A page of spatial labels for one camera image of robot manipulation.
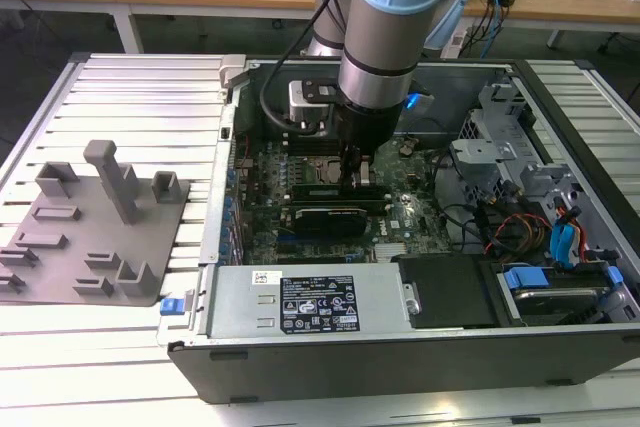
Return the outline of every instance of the black floor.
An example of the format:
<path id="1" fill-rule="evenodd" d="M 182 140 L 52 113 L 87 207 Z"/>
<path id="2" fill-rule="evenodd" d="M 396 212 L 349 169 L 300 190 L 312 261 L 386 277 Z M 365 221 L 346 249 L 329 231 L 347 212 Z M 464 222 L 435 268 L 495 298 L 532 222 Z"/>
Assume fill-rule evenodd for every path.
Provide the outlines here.
<path id="1" fill-rule="evenodd" d="M 48 13 L 45 22 L 60 35 L 57 40 L 35 15 L 24 13 L 25 29 L 0 30 L 0 162 L 21 135 L 34 112 L 66 64 L 69 51 L 122 52 L 118 34 L 101 14 Z M 271 20 L 193 17 L 170 20 L 139 16 L 138 25 L 147 53 L 247 53 L 277 55 L 301 32 L 303 21 L 284 21 L 276 29 Z M 557 50 L 549 50 L 549 31 L 505 29 L 489 57 L 499 59 L 586 59 L 623 98 L 640 82 L 640 37 L 611 42 L 608 52 L 598 46 L 606 33 L 568 32 Z M 478 56 L 482 46 L 472 49 Z M 640 92 L 631 105 L 640 111 Z"/>

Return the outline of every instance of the metal bracket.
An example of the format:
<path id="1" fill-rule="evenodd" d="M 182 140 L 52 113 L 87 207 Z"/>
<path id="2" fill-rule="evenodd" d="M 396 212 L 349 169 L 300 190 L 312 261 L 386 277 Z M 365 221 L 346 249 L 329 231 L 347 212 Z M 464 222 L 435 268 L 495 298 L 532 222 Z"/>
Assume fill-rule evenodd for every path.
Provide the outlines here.
<path id="1" fill-rule="evenodd" d="M 336 79 L 303 79 L 302 96 L 310 104 L 335 104 L 342 101 Z"/>
<path id="2" fill-rule="evenodd" d="M 220 62 L 220 84 L 225 89 L 232 89 L 249 79 L 245 67 L 246 55 L 225 55 Z"/>

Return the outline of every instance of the electronic device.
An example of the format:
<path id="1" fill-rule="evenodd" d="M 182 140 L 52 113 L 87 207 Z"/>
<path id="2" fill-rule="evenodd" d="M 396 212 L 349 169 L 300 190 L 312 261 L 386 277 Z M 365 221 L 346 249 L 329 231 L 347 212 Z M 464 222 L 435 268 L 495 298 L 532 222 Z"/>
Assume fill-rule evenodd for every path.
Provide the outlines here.
<path id="1" fill-rule="evenodd" d="M 222 59 L 198 280 L 165 299 L 159 338 L 200 398 L 570 385 L 640 355 L 640 218 L 559 105 L 599 95 L 593 71 L 420 62 L 430 100 L 411 97 L 345 186 L 335 131 L 264 115 L 272 67 Z M 286 62 L 270 100 L 339 69 Z"/>

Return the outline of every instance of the white table leg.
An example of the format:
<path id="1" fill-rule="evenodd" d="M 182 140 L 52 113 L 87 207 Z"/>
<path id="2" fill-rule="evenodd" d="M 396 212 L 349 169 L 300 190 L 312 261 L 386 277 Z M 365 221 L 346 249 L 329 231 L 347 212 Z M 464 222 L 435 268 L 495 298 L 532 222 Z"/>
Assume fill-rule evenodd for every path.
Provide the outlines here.
<path id="1" fill-rule="evenodd" d="M 464 39 L 467 37 L 468 30 L 473 27 L 475 19 L 473 17 L 462 17 L 451 35 L 449 42 L 444 46 L 440 53 L 441 59 L 457 59 L 464 45 Z"/>
<path id="2" fill-rule="evenodd" d="M 113 15 L 113 19 L 116 22 L 116 27 L 120 34 L 120 40 L 122 41 L 125 53 L 144 53 L 144 48 L 140 41 L 140 34 L 138 33 L 138 26 L 136 25 L 136 19 L 128 6 L 122 6 L 121 9 L 113 11 L 111 15 Z"/>
<path id="3" fill-rule="evenodd" d="M 551 37 L 549 37 L 549 40 L 547 40 L 547 47 L 549 47 L 550 49 L 557 48 L 558 44 L 562 40 L 562 37 L 564 37 L 564 33 L 564 30 L 554 30 L 551 33 Z"/>

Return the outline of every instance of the white sticker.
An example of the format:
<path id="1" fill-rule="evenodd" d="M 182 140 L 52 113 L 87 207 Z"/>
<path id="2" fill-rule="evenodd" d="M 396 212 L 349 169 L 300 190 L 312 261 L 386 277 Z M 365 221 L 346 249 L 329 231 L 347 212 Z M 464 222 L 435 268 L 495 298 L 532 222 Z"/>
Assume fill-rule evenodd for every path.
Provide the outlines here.
<path id="1" fill-rule="evenodd" d="M 355 324 L 358 321 L 358 317 L 355 315 L 341 315 L 338 317 L 339 324 Z"/>
<path id="2" fill-rule="evenodd" d="M 280 285 L 281 270 L 254 270 L 251 275 L 253 285 Z"/>

